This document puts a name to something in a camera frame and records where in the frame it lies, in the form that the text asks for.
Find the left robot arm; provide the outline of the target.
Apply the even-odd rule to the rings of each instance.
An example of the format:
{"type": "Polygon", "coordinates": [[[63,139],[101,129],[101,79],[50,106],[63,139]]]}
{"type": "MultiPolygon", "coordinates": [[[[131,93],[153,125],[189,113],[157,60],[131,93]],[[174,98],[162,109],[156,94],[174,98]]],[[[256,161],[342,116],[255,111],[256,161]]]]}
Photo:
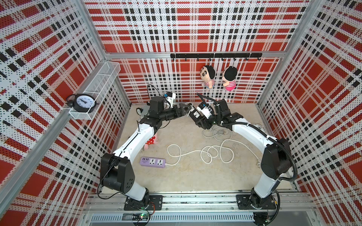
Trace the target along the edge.
{"type": "Polygon", "coordinates": [[[153,97],[148,112],[137,123],[136,131],[119,149],[102,156],[97,195],[100,194],[101,187],[107,187],[128,197],[128,202],[133,208],[148,208],[150,192],[135,180],[132,166],[134,159],[147,141],[162,127],[164,121],[181,118],[191,110],[191,105],[183,103],[165,109],[164,101],[163,97],[153,97]]]}

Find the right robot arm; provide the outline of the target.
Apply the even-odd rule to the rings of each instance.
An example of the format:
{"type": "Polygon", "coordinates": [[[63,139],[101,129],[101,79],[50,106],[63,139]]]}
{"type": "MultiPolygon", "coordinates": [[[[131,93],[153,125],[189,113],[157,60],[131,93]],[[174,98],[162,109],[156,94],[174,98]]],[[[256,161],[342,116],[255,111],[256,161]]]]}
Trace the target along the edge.
{"type": "Polygon", "coordinates": [[[286,139],[277,139],[268,135],[257,126],[248,122],[239,113],[232,113],[225,100],[216,101],[211,107],[202,101],[192,107],[189,115],[197,126],[209,130],[217,125],[235,132],[262,153],[260,168],[262,175],[250,193],[246,206],[262,209],[282,181],[293,182],[298,177],[298,170],[293,160],[289,143],[286,139]]]}

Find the purple power strip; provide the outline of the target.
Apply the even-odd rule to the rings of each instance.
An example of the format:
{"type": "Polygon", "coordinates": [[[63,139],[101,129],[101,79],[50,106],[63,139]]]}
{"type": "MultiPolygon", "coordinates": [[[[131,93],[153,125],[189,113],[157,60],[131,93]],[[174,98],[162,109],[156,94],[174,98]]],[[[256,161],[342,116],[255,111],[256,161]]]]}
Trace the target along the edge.
{"type": "Polygon", "coordinates": [[[141,157],[140,165],[143,167],[152,167],[152,168],[165,168],[166,161],[162,158],[153,158],[153,157],[141,157]]]}

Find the black power strip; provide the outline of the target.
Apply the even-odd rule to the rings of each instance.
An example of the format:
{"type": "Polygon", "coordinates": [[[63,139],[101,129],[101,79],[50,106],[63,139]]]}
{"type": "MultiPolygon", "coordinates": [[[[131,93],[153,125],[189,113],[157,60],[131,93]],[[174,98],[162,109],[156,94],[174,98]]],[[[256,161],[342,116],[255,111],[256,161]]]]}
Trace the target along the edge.
{"type": "Polygon", "coordinates": [[[192,108],[190,111],[189,111],[189,117],[195,122],[197,123],[200,119],[201,119],[201,115],[200,113],[198,112],[197,109],[195,108],[192,108]]]}

